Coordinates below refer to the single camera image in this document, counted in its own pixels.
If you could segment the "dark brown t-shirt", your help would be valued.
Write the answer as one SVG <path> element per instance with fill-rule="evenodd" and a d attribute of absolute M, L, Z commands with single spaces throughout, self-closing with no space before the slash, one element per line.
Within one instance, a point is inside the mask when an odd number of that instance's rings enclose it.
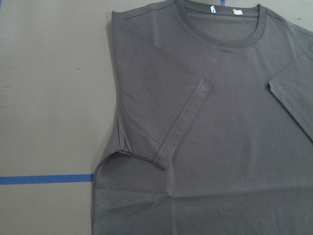
<path fill-rule="evenodd" d="M 94 235 L 310 235 L 313 33 L 272 10 L 112 12 L 116 121 Z"/>

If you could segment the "blue tape grid lines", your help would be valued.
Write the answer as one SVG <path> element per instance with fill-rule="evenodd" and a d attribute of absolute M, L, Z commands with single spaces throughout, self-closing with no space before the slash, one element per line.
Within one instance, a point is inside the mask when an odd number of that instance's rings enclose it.
<path fill-rule="evenodd" d="M 0 182 L 90 182 L 105 118 L 106 155 L 157 161 L 197 84 L 204 48 L 167 0 L 126 14 L 118 0 L 6 0 L 0 13 Z"/>

